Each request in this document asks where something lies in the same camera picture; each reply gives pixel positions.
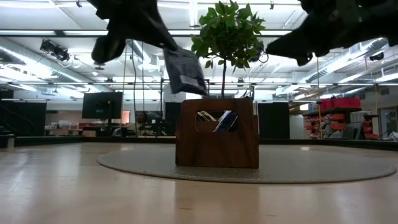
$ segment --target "small tree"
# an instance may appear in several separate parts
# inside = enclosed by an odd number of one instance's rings
[[[255,34],[264,30],[263,19],[251,12],[250,4],[239,9],[237,2],[229,6],[218,2],[209,7],[207,15],[199,19],[199,35],[192,35],[192,52],[198,57],[208,58],[205,68],[213,68],[213,59],[221,58],[218,65],[224,65],[221,95],[224,98],[226,62],[238,68],[249,68],[249,60],[258,55],[255,49],[259,41]]]

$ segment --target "tree trunk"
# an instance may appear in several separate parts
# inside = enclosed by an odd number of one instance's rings
[[[225,72],[226,72],[226,59],[224,58],[224,69],[223,69],[223,85],[221,87],[221,97],[224,99],[224,89],[225,89]]]

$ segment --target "light wood floor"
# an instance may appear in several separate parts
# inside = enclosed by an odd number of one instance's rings
[[[134,147],[154,145],[84,143],[0,152],[0,223],[398,223],[397,174],[345,184],[222,184],[126,174],[96,163],[102,153]],[[358,154],[398,166],[398,152],[261,147]]]

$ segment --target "wooden box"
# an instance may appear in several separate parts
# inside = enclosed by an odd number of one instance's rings
[[[197,121],[198,111],[231,110],[238,114],[234,132],[213,132],[217,121]],[[177,166],[258,168],[258,120],[253,102],[243,99],[201,99],[182,102],[176,132]]]

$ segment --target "gray round mat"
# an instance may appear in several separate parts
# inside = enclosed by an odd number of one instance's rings
[[[252,184],[312,184],[374,179],[394,174],[396,168],[374,158],[350,154],[260,149],[258,169],[177,167],[175,146],[113,151],[98,162],[106,167],[183,180]]]

